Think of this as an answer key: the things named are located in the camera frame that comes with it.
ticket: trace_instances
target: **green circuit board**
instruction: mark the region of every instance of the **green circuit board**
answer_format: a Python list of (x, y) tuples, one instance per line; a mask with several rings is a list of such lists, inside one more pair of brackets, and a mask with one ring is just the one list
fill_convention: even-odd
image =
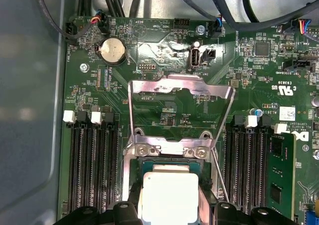
[[(73, 23), (82, 28), (90, 18), (77, 17)], [(312, 106), (312, 98), (319, 89), (319, 46), (299, 33), (281, 33), (278, 27), (260, 32), (238, 32), (226, 24), (217, 39), (208, 35), (209, 21), (191, 20), (186, 29), (174, 28), (174, 19), (108, 18), (111, 37), (121, 39), (127, 49), (127, 60), (119, 66), (106, 65), (95, 53), (94, 45), (103, 39), (97, 26), (82, 38), (77, 46), (68, 45), (66, 55), (64, 110), (114, 113), (117, 133), (114, 200), (121, 199), (123, 149), (130, 136), (128, 82), (130, 80), (159, 80), (172, 73), (193, 74), (210, 85), (231, 85), (236, 96), (227, 117), (249, 115), (251, 109), (260, 109), (272, 119), (272, 124), (286, 123), (288, 133), (296, 136), (294, 178), (294, 211), (299, 222), (304, 212), (319, 198), (319, 181), (314, 174), (319, 160), (314, 153), (319, 149), (319, 132), (314, 122), (319, 114)], [(203, 25), (206, 33), (197, 35), (195, 29)], [(309, 27), (310, 34), (319, 29)], [(216, 58), (201, 63), (188, 71), (189, 47), (199, 41), (202, 54), (215, 50)], [(283, 70), (283, 65), (299, 57), (315, 59), (311, 70)], [(89, 70), (81, 72), (80, 65)], [(168, 140), (199, 138), (204, 130), (214, 132), (220, 118), (223, 102), (213, 97), (193, 96), (187, 90), (176, 89), (169, 94), (140, 93), (134, 95), (135, 127), (146, 135), (163, 136)], [(67, 210), (69, 198), (69, 170), (71, 131), (63, 128), (61, 147), (61, 176), (59, 214)], [(222, 156), (224, 137), (217, 150)]]

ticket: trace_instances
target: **cable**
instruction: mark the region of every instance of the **cable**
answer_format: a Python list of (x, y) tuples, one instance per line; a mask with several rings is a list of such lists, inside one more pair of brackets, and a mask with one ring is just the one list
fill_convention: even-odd
[(84, 16), (91, 16), (92, 0), (84, 0)]
[(112, 17), (117, 17), (116, 11), (113, 7), (113, 0), (105, 0), (106, 4), (108, 5), (109, 12)]
[(288, 13), (284, 16), (264, 21), (264, 22), (252, 22), (252, 23), (238, 23), (235, 22), (227, 3), (225, 0), (213, 0), (219, 12), (223, 15), (225, 21), (235, 30), (238, 31), (259, 31), (264, 28), (268, 28), (274, 25), (278, 25), (295, 18), (299, 18), (319, 7), (319, 0), (316, 0), (305, 7), (302, 7), (294, 12)]
[(78, 16), (83, 15), (83, 3), (84, 3), (84, 0), (78, 0), (78, 8), (77, 8), (77, 15)]
[(215, 21), (216, 17), (207, 13), (205, 10), (203, 10), (201, 7), (199, 7), (197, 4), (195, 4), (192, 0), (183, 0), (185, 3), (187, 3), (188, 6), (193, 8), (195, 11), (197, 11), (200, 15), (203, 15), (204, 17)]
[(311, 23), (311, 20), (309, 19), (309, 20), (306, 22), (306, 24), (305, 24), (304, 33), (307, 32), (307, 29), (308, 29), (308, 26), (309, 26), (310, 23)]
[(48, 8), (45, 5), (44, 0), (37, 0), (39, 3), (39, 6), (45, 16), (45, 18), (48, 20), (48, 22), (51, 24), (51, 26), (58, 31), (62, 36), (69, 38), (69, 39), (78, 39), (80, 37), (82, 37), (84, 34), (86, 34), (90, 28), (94, 25), (93, 23), (88, 23), (87, 25), (84, 26), (84, 28), (79, 31), (77, 34), (73, 35), (73, 34), (69, 34), (66, 33), (65, 31), (63, 31), (53, 20), (52, 16), (49, 13)]
[(125, 17), (121, 1), (120, 0), (113, 0), (113, 4), (115, 5), (115, 8), (118, 12), (119, 17)]
[(250, 0), (243, 0), (243, 5), (244, 5), (244, 9), (245, 9), (245, 12), (246, 12), (249, 20), (251, 22), (259, 22), (259, 20), (257, 19), (257, 17), (254, 14), (253, 9), (251, 8)]
[(314, 37), (314, 36), (308, 34), (307, 32), (304, 33), (303, 36), (305, 36), (305, 37), (311, 39), (312, 41), (315, 41), (315, 42), (319, 43), (319, 39), (318, 39), (318, 38), (316, 38), (316, 37)]
[(130, 17), (137, 17), (141, 0), (133, 0), (130, 8)]

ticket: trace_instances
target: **screw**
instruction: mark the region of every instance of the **screw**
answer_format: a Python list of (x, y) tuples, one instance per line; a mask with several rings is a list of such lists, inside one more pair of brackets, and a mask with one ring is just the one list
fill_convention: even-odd
[(315, 160), (319, 160), (319, 149), (314, 151), (313, 157), (315, 158)]
[(91, 209), (85, 209), (83, 211), (83, 214), (91, 214), (91, 213), (93, 213), (93, 211)]
[(80, 65), (80, 70), (81, 70), (81, 72), (84, 72), (84, 73), (88, 72), (89, 71), (89, 65), (86, 64), (86, 63), (82, 63)]
[(198, 149), (197, 151), (196, 151), (196, 155), (197, 155), (197, 157), (199, 157), (199, 158), (205, 158), (206, 157), (206, 155), (207, 155), (207, 151), (205, 150), (205, 149)]
[(223, 204), (221, 204), (221, 207), (224, 208), (224, 209), (229, 209), (230, 205), (226, 204), (226, 203), (223, 203)]
[(196, 33), (198, 35), (204, 35), (205, 32), (206, 32), (205, 26), (199, 25), (199, 26), (196, 27)]
[(141, 145), (138, 147), (138, 155), (139, 156), (146, 156), (148, 154), (148, 149), (145, 145)]
[(268, 214), (268, 212), (266, 210), (264, 210), (264, 209), (258, 209), (258, 212), (260, 214), (262, 214), (262, 215), (267, 215)]

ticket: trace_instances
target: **memory chip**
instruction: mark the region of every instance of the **memory chip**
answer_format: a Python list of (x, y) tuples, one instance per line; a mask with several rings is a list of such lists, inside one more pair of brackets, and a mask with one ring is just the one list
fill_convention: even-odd
[(272, 138), (271, 152), (273, 155), (281, 157), (283, 155), (283, 142), (281, 139)]
[(270, 187), (270, 197), (278, 204), (281, 202), (281, 188), (272, 184)]

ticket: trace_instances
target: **black connector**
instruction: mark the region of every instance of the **black connector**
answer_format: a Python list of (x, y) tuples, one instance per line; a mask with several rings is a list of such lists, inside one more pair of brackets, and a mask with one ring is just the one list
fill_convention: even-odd
[[(67, 22), (65, 23), (65, 30), (66, 30), (66, 33), (68, 34), (76, 35), (78, 32), (78, 27), (73, 22)], [(67, 43), (69, 43), (72, 46), (78, 45), (77, 39), (70, 39), (66, 37), (65, 40)]]
[(105, 15), (105, 13), (103, 12), (98, 12), (97, 15), (100, 15), (101, 17), (101, 21), (98, 22), (98, 28), (101, 31), (101, 33), (103, 34), (110, 34), (110, 30), (109, 30), (109, 24), (107, 21), (107, 17)]
[(296, 30), (299, 30), (298, 19), (290, 20), (281, 26), (281, 32), (284, 33), (294, 33)]
[(201, 56), (201, 62), (210, 63), (212, 60), (216, 58), (216, 50), (207, 48), (203, 55)]
[(208, 36), (212, 39), (216, 39), (221, 34), (221, 25), (218, 20), (210, 22), (208, 26)]
[(189, 22), (188, 18), (175, 18), (174, 19), (174, 29), (189, 29)]
[(284, 71), (296, 71), (296, 70), (307, 70), (309, 72), (316, 71), (316, 61), (315, 60), (289, 60), (283, 63)]

